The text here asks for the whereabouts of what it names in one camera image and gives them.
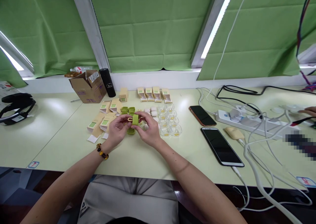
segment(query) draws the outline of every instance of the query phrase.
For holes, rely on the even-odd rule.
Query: sticker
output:
[[[15,121],[15,122],[19,122],[22,119],[24,119],[24,117],[19,115],[18,117],[13,118],[12,120]]]
[[[29,164],[28,168],[34,169],[34,168],[36,168],[39,165],[39,163],[40,163],[39,161],[32,161]]]
[[[93,73],[90,77],[88,77],[90,83],[93,83],[99,77],[99,72]]]
[[[297,176],[296,178],[307,187],[316,187],[316,183],[310,178],[299,176]]]
[[[3,84],[0,84],[0,88],[1,89],[6,89],[7,87],[5,85],[3,85]]]

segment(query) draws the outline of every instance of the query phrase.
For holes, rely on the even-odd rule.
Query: light green table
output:
[[[170,90],[170,94],[178,113],[183,133],[180,137],[164,138],[166,142],[179,154],[200,169],[214,183],[242,185],[241,181],[230,167],[221,166],[218,163],[201,134],[201,125],[188,110],[190,105],[196,105],[198,103],[199,92],[196,89]],[[228,92],[223,92],[222,96],[235,97],[246,102],[255,103],[271,117],[278,116],[270,111],[271,108],[278,105],[298,104],[298,102],[306,106],[316,105],[315,97],[313,95],[292,93],[277,89],[268,89],[262,96],[246,96]],[[209,96],[209,99],[215,102],[213,96]],[[217,101],[216,103],[227,105],[220,101]],[[158,104],[154,102],[140,102],[137,92],[129,91],[128,102],[123,103],[123,105],[134,106],[136,109],[143,110],[144,108],[150,108],[152,106],[157,106]],[[213,105],[206,100],[203,100],[202,106],[210,111],[216,111],[217,109],[227,109],[227,111],[229,111],[228,108]],[[99,108],[100,104],[81,104],[56,135],[33,159],[33,161],[39,162],[36,169],[65,171],[76,161],[95,149],[98,142],[102,143],[104,141],[101,139],[102,135],[95,144],[86,141],[90,136],[86,127],[96,116]],[[256,186],[250,165],[243,156],[243,147],[237,141],[230,139],[223,131],[227,126],[228,125],[226,124],[218,123],[216,128],[222,132],[235,152],[244,162],[245,167],[240,168],[239,170],[246,184],[249,186]],[[308,133],[309,136],[315,136],[313,135],[313,130],[311,128],[301,126],[301,129],[306,130],[304,132]],[[254,135],[254,138],[262,139],[263,136]],[[300,154],[299,151],[295,150],[292,146],[282,140],[272,140],[271,145],[275,154],[284,163],[284,167],[281,167],[274,160],[265,143],[255,144],[252,146],[252,149],[266,164],[269,165],[273,173],[284,177],[291,184],[299,188],[302,187],[285,172],[286,169],[292,171],[294,175],[309,177],[316,181],[316,174],[313,168],[315,165],[314,161],[310,161],[303,154]],[[126,135],[123,142],[111,152],[110,158],[99,166],[96,174],[169,180],[175,179],[163,158],[153,148],[146,145],[137,133],[135,135]],[[261,173],[261,177],[263,185],[269,187],[268,180],[270,177],[265,172]],[[276,180],[276,187],[289,188],[278,180]]]
[[[33,94],[34,115],[0,126],[0,166],[26,168],[82,104],[76,93]]]

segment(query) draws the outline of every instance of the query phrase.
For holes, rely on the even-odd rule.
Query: vr headset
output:
[[[2,98],[2,102],[11,103],[0,112],[0,124],[4,123],[5,125],[16,124],[17,122],[26,119],[27,115],[33,109],[36,103],[36,101],[32,99],[32,95],[28,93],[16,93],[5,96]],[[22,111],[29,106],[30,108],[27,111]],[[2,117],[4,113],[15,109],[18,110],[13,115]]]

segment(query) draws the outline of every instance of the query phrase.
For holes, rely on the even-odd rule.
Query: gray pants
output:
[[[134,217],[148,224],[177,224],[178,201],[170,181],[98,175],[83,198],[78,224]]]

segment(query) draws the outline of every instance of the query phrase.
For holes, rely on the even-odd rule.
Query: smartphone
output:
[[[204,127],[215,126],[216,122],[209,116],[209,114],[199,105],[190,106],[189,110]]]
[[[201,128],[201,131],[221,165],[245,166],[217,128]]]

